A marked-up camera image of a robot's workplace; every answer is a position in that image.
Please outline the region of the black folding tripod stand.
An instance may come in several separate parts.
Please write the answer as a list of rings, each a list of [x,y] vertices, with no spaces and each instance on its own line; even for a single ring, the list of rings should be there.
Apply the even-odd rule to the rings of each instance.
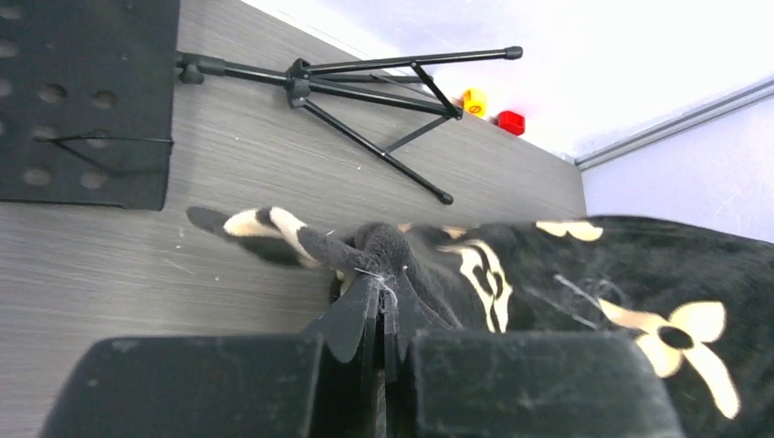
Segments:
[[[386,162],[394,169],[430,192],[439,202],[450,205],[454,197],[426,180],[419,173],[392,156],[392,152],[415,140],[448,120],[461,120],[464,109],[455,105],[435,84],[425,66],[464,63],[485,60],[517,60],[523,57],[519,46],[493,50],[421,55],[416,57],[390,57],[313,65],[303,58],[296,59],[285,71],[252,67],[188,52],[177,52],[175,66],[181,70],[179,80],[184,84],[201,85],[207,76],[239,78],[277,86],[285,90],[288,105],[292,109],[304,109],[365,150]],[[408,89],[412,84],[422,84],[430,89],[420,91],[428,100],[414,99],[396,94],[364,89],[363,84],[385,83]],[[369,102],[403,110],[435,115],[436,119],[406,134],[386,148],[377,146],[355,129],[337,119],[311,101],[314,93],[345,99]]]

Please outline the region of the yellow round toy piece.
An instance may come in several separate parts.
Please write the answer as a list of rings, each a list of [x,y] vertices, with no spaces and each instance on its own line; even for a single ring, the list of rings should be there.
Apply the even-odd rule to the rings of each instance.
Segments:
[[[478,118],[484,118],[487,112],[486,93],[477,88],[467,89],[462,95],[463,109]]]

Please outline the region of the black perforated music stand tray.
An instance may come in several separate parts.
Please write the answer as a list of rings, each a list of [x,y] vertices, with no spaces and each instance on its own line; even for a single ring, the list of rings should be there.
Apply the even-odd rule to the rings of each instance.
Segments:
[[[159,211],[176,1],[1,4],[1,197]]]

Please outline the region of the black floral pillowcase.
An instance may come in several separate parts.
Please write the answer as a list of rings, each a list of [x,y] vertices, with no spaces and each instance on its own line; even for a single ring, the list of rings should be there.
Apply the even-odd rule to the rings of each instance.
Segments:
[[[468,227],[370,222],[352,235],[278,206],[186,212],[197,228],[273,264],[405,274],[453,329],[628,335],[690,437],[773,434],[773,246],[634,215]]]

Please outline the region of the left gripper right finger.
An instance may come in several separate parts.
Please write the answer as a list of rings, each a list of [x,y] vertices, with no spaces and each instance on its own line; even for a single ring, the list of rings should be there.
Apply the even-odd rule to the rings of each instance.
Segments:
[[[398,275],[382,295],[386,435],[442,437],[437,419],[434,334],[444,327],[418,297],[409,278]]]

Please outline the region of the red toy block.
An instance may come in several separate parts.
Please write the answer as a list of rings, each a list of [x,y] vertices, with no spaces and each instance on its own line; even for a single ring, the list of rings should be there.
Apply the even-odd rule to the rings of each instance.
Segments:
[[[497,126],[515,136],[521,136],[526,131],[526,119],[514,111],[503,110],[497,115]]]

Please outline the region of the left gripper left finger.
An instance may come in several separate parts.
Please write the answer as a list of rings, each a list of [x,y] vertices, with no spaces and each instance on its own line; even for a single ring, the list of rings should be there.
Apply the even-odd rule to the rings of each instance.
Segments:
[[[343,297],[305,329],[321,336],[312,437],[378,435],[381,291],[358,275]]]

